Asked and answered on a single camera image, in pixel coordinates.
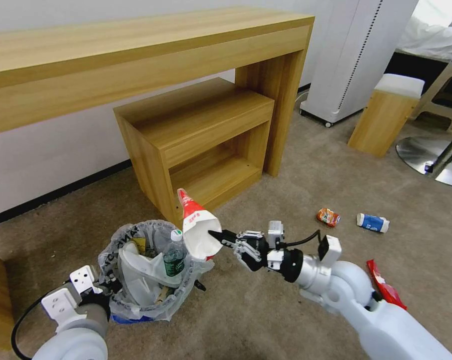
bed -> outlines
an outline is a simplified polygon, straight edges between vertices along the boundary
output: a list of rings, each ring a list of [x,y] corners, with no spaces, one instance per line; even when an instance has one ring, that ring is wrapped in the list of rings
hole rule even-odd
[[[452,20],[427,20],[411,17],[385,71],[424,80],[423,92],[452,60]]]

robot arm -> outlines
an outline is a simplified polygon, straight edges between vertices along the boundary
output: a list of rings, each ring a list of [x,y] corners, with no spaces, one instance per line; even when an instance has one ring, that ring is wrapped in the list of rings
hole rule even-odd
[[[94,268],[89,265],[73,271],[68,281],[41,299],[44,310],[57,322],[56,335],[32,359],[107,360],[104,338],[111,314],[109,297],[120,288],[113,276],[99,284]],[[30,359],[19,351],[15,338],[21,320],[31,309],[32,306],[11,334],[13,350],[20,359]]]
[[[383,300],[359,266],[338,261],[342,250],[336,237],[326,235],[321,239],[316,231],[302,241],[285,243],[280,221],[271,221],[267,234],[235,234],[228,230],[209,233],[232,248],[239,262],[250,271],[267,268],[278,272],[287,282],[297,284],[303,297],[331,313],[341,314],[356,330],[372,359],[452,359],[452,354],[407,311]],[[316,237],[317,255],[289,249]],[[38,350],[33,360],[107,360],[104,337],[110,316],[109,297],[120,288],[113,276],[99,284],[94,269],[88,265],[73,271],[67,282],[41,301],[58,326],[56,335]],[[13,344],[18,324],[11,335]],[[29,359],[17,348],[14,350],[21,359]]]
[[[301,296],[331,313],[340,313],[356,330],[361,346],[372,359],[452,359],[452,354],[407,311],[383,300],[359,266],[338,261],[342,250],[336,237],[321,239],[317,231],[303,241],[287,244],[280,221],[269,222],[267,235],[258,231],[209,233],[232,248],[249,270],[264,267],[278,272],[284,280],[299,286]],[[317,255],[287,249],[316,236]]]

red and white cup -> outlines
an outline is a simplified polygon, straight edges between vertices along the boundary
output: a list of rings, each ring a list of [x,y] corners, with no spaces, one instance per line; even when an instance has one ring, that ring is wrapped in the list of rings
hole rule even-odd
[[[183,209],[184,244],[194,258],[206,261],[222,248],[222,244],[208,233],[209,230],[221,232],[221,223],[217,217],[195,202],[183,188],[177,190],[177,196]]]

white air purifier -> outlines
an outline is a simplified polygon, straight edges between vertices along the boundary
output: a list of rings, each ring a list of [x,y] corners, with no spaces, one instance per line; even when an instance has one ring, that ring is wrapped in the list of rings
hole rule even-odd
[[[418,0],[332,1],[302,115],[326,127],[363,109],[381,79]]]

water bottle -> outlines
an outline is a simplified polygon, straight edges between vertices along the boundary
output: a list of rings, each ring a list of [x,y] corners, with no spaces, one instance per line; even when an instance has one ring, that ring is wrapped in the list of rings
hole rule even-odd
[[[164,249],[164,266],[166,274],[170,277],[176,276],[184,270],[184,258],[186,257],[186,248],[182,240],[182,231],[171,231],[172,242]]]

